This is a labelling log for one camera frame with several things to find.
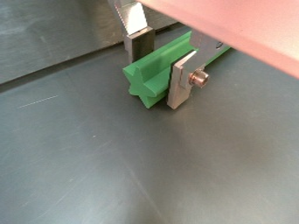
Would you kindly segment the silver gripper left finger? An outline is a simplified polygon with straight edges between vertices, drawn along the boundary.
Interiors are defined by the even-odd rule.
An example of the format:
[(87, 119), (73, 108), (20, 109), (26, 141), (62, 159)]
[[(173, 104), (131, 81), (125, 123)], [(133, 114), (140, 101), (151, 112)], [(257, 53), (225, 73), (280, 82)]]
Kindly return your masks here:
[(143, 5), (136, 0), (107, 0), (120, 23), (128, 62), (155, 50), (155, 29), (148, 26)]

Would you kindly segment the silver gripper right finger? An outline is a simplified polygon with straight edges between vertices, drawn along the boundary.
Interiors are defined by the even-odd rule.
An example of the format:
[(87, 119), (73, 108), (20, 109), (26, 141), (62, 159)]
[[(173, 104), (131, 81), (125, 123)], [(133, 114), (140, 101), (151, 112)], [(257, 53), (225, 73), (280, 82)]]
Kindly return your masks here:
[(167, 97), (172, 109), (187, 101), (192, 87), (204, 87), (209, 79), (204, 67), (224, 53), (224, 44), (199, 31), (191, 31), (189, 44), (193, 50), (172, 64)]

